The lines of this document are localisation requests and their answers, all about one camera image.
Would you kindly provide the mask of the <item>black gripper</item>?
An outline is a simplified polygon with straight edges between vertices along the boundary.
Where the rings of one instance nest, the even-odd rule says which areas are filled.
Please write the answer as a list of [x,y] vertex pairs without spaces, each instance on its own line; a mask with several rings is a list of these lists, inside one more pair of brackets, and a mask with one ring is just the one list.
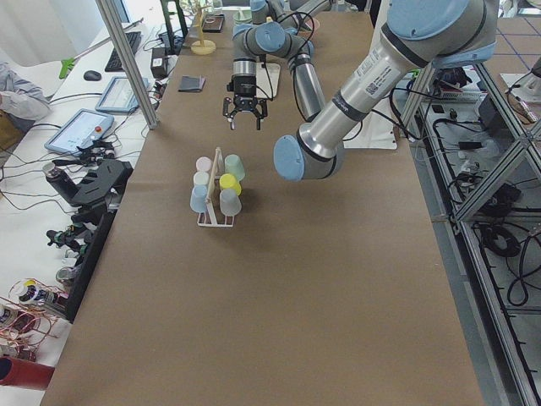
[[234,118],[238,111],[251,111],[256,119],[256,129],[268,116],[267,100],[257,99],[256,62],[250,58],[234,59],[232,77],[227,90],[232,97],[225,97],[222,102],[222,115],[229,122],[230,129],[235,129]]

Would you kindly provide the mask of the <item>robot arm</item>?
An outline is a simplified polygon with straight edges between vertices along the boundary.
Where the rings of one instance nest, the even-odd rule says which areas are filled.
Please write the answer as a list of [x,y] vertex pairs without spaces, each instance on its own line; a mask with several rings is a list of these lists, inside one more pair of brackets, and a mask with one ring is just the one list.
[[484,62],[495,51],[496,1],[392,1],[380,41],[332,99],[296,135],[274,147],[289,181],[328,178],[343,162],[343,138],[415,68],[451,69]]
[[222,115],[230,126],[240,112],[251,112],[256,128],[267,117],[266,100],[256,96],[256,65],[268,55],[282,58],[292,76],[298,110],[306,122],[312,121],[325,105],[325,97],[312,64],[314,48],[299,32],[314,16],[332,7],[331,1],[308,1],[288,12],[282,1],[252,1],[252,22],[234,27],[232,78],[227,90],[233,97],[223,101]]

